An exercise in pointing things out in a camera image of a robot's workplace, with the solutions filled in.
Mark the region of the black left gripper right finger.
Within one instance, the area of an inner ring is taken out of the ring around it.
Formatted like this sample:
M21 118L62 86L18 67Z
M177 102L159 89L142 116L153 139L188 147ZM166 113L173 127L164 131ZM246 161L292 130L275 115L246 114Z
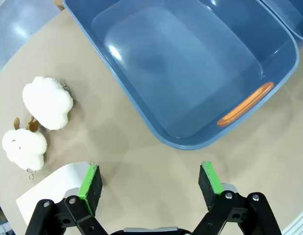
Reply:
M198 235L220 235L228 222L237 224L243 235L282 235L263 193L241 196L220 182L211 162L201 163L198 184L208 209Z

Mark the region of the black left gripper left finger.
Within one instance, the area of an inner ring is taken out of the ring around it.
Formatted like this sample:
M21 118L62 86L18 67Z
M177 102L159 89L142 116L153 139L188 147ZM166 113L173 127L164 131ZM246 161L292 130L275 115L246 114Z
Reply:
M91 164L76 195L58 203L42 199L36 204L25 235L64 235L69 227L77 227L81 235L104 235L95 218L102 188L99 165Z

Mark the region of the white digital clock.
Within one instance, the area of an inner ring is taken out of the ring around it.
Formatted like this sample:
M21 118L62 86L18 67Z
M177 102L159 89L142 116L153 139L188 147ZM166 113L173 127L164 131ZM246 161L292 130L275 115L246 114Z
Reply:
M88 162L67 164L17 198L16 203L25 224L29 224L36 204L40 200L50 199L54 203L58 203L66 196L76 195L88 168Z

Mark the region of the white cloud plush toy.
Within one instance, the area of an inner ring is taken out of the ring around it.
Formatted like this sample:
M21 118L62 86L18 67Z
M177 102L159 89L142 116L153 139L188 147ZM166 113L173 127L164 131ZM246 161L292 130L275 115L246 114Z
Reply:
M2 147L9 161L28 173L29 180L43 168L47 140L39 131L40 123L31 117L25 128L20 127L20 119L14 119L14 129L7 131L2 138Z
M25 107L46 129L59 130L69 121L73 98L56 79L36 76L22 91Z

